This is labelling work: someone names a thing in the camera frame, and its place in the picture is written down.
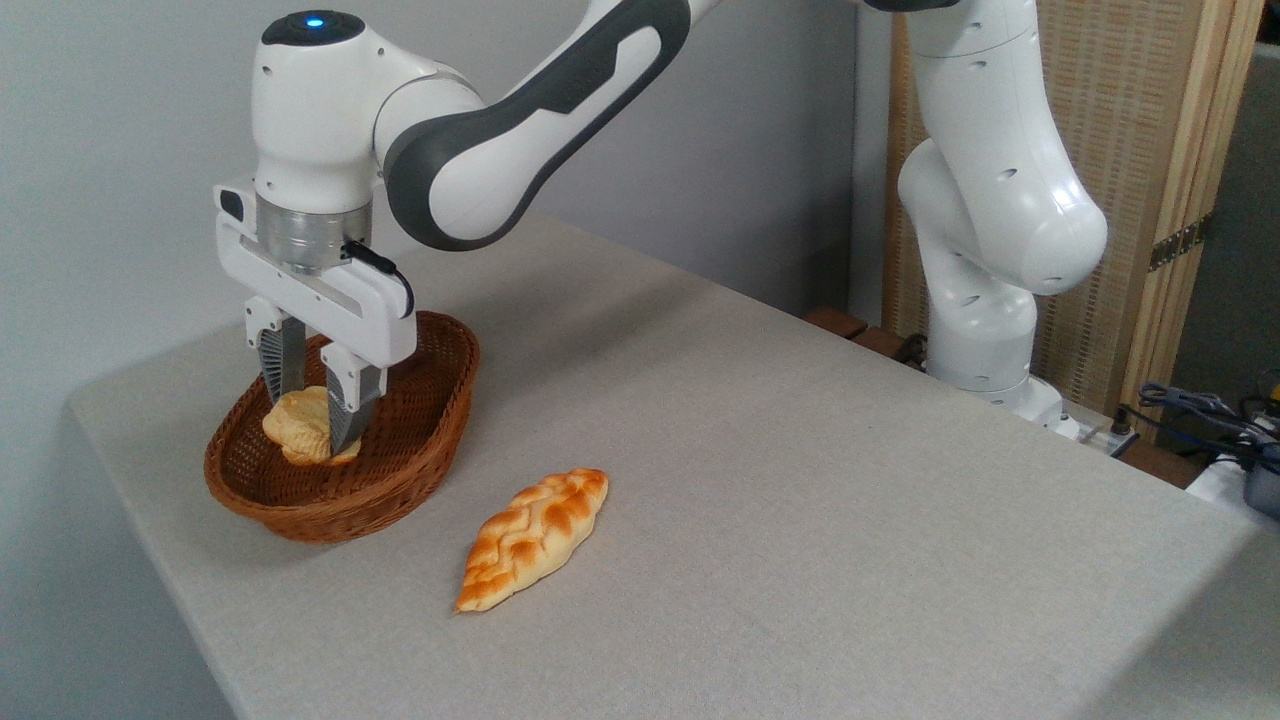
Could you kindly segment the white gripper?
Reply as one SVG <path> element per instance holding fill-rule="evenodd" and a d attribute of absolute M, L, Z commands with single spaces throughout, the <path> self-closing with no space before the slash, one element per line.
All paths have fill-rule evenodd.
<path fill-rule="evenodd" d="M 387 392 L 385 368 L 417 347 L 406 283 L 358 259 L 317 275 L 293 272 L 256 243 L 251 183 L 216 184 L 212 201 L 220 264 L 255 295 L 244 305 L 246 340 L 259 356 L 271 405 L 306 387 L 305 324 L 326 336 L 335 342 L 321 348 L 330 447 L 332 455 L 346 452 Z"/>

